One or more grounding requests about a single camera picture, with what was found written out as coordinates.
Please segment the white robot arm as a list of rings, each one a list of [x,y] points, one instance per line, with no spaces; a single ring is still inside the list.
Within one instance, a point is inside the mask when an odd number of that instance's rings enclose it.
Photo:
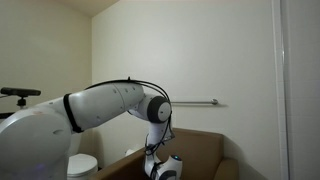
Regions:
[[[151,180],[180,180],[182,160],[156,151],[172,139],[171,102],[164,90],[144,92],[135,80],[115,80],[21,109],[0,124],[1,180],[67,180],[71,137],[128,112],[150,123],[144,172]]]

